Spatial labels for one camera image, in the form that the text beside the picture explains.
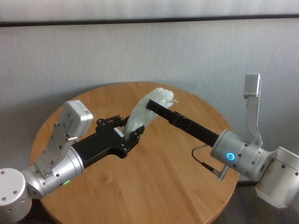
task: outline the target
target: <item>translucent plastic object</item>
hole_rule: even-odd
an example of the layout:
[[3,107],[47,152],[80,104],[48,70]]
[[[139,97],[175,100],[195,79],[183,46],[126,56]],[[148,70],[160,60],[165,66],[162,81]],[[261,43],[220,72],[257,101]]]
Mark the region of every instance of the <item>translucent plastic object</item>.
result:
[[172,106],[175,101],[173,99],[173,92],[163,88],[156,88],[145,95],[132,110],[124,129],[125,139],[128,139],[130,133],[135,131],[137,128],[141,126],[146,127],[157,117],[157,114],[146,108],[146,104],[150,99],[166,108]]

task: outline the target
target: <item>black cable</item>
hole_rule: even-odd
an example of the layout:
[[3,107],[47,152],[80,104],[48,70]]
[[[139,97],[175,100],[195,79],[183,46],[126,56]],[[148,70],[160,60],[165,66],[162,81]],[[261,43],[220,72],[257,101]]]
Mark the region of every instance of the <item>black cable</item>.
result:
[[211,167],[210,165],[208,165],[208,164],[206,164],[206,163],[200,161],[200,160],[197,159],[197,158],[195,157],[195,155],[194,155],[194,151],[195,151],[195,150],[200,149],[200,148],[204,148],[204,147],[206,147],[206,146],[207,146],[207,144],[205,144],[205,145],[203,145],[203,146],[197,146],[197,147],[195,147],[194,149],[192,149],[192,151],[191,151],[191,155],[192,155],[193,159],[196,160],[196,162],[200,163],[203,167],[205,167],[205,168],[207,168],[208,170],[210,170],[213,174],[218,175],[218,174],[219,174],[219,171],[217,171],[216,169],[214,169],[214,168]]
[[207,146],[207,144],[205,144],[205,145],[203,145],[203,146],[197,146],[197,147],[195,147],[194,149],[192,149],[192,151],[191,151],[191,155],[192,155],[192,157],[193,157],[193,159],[195,159],[197,162],[199,162],[200,164],[202,164],[202,161],[200,161],[199,159],[197,159],[196,157],[195,157],[195,155],[194,155],[194,151],[195,150],[197,150],[197,149],[200,149],[200,148],[204,148],[204,147],[206,147]]

